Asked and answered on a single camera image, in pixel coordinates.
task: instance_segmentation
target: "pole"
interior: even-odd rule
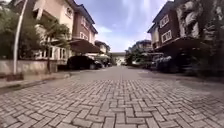
[[[15,36],[15,41],[14,41],[14,51],[13,51],[13,74],[14,75],[17,74],[19,36],[20,36],[20,31],[21,31],[21,27],[22,27],[22,22],[23,22],[24,13],[26,10],[27,2],[28,2],[28,0],[25,0],[25,2],[23,4],[23,9],[19,16],[19,21],[18,21],[17,29],[16,29],[16,36]]]

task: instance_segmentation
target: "driveway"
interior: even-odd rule
[[[0,95],[4,128],[223,128],[224,86],[111,67]]]

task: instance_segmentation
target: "canopy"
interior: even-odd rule
[[[100,48],[84,39],[72,39],[70,41],[71,50],[76,53],[102,53]]]

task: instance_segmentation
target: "tree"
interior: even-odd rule
[[[45,28],[45,42],[47,47],[47,67],[50,72],[50,46],[57,40],[57,45],[69,47],[67,39],[70,37],[69,28],[65,24],[59,24],[58,20],[44,19],[39,22]]]
[[[18,15],[10,10],[0,10],[0,58],[12,59]],[[31,59],[41,49],[40,36],[34,19],[24,18],[19,39],[18,59]]]

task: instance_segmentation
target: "car wheel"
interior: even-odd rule
[[[89,66],[89,69],[90,69],[90,70],[95,70],[95,69],[96,69],[96,66],[95,66],[94,64],[91,64],[91,65]]]

